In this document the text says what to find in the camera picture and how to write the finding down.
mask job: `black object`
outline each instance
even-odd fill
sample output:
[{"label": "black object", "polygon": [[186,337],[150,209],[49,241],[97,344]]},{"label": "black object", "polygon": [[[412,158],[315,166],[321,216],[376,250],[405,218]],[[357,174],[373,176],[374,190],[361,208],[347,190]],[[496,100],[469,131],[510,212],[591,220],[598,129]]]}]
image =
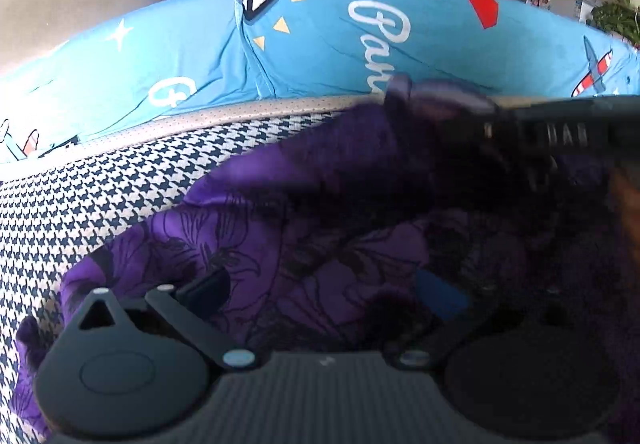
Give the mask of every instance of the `black object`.
[{"label": "black object", "polygon": [[607,442],[618,379],[555,297],[474,293],[389,352],[256,356],[190,310],[229,287],[218,269],[145,299],[89,294],[34,381],[49,444]]},{"label": "black object", "polygon": [[519,155],[583,153],[618,159],[640,153],[638,96],[545,102],[443,121],[445,143],[492,143]]}]

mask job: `potted plant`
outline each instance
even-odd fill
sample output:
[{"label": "potted plant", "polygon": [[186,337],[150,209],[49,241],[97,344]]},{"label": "potted plant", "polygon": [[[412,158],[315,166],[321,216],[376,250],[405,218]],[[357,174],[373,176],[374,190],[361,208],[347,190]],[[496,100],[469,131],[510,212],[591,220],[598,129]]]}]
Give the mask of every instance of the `potted plant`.
[{"label": "potted plant", "polygon": [[640,0],[607,0],[591,12],[589,24],[640,45]]}]

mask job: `purple floral fabric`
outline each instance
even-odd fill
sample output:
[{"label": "purple floral fabric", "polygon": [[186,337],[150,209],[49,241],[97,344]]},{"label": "purple floral fabric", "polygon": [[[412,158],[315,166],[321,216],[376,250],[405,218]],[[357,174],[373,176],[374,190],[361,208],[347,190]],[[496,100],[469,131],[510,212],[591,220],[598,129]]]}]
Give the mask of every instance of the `purple floral fabric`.
[{"label": "purple floral fabric", "polygon": [[[414,291],[418,268],[476,275],[514,293],[555,285],[599,334],[623,379],[608,435],[640,443],[640,291],[607,195],[607,164],[559,161],[548,189],[533,193],[519,171],[482,147],[439,144],[434,121],[460,107],[490,109],[399,79],[384,106],[356,107],[231,158],[181,204],[69,270],[65,320],[95,287],[140,297],[222,264],[231,294],[210,321],[239,344],[359,350],[430,321]],[[33,318],[16,344],[12,407],[46,434],[31,394],[45,355]]]}]

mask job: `blue blanket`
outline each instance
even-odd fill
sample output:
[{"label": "blue blanket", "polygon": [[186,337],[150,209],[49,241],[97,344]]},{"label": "blue blanket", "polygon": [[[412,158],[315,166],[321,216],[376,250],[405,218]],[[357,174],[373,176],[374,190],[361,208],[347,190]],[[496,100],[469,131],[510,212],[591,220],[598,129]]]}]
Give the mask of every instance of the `blue blanket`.
[{"label": "blue blanket", "polygon": [[0,163],[158,116],[382,93],[396,72],[489,95],[640,93],[631,46],[511,0],[169,0],[0,79]]}]

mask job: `ribbed gray surface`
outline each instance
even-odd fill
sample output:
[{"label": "ribbed gray surface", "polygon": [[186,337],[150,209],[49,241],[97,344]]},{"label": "ribbed gray surface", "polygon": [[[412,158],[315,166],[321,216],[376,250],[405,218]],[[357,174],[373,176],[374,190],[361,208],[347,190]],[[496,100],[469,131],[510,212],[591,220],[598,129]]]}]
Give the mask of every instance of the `ribbed gray surface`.
[{"label": "ribbed gray surface", "polygon": [[[51,444],[71,444],[54,439]],[[498,444],[458,415],[430,376],[400,372],[376,352],[274,354],[223,377],[191,419],[140,444]],[[596,434],[567,441],[605,444]]]}]

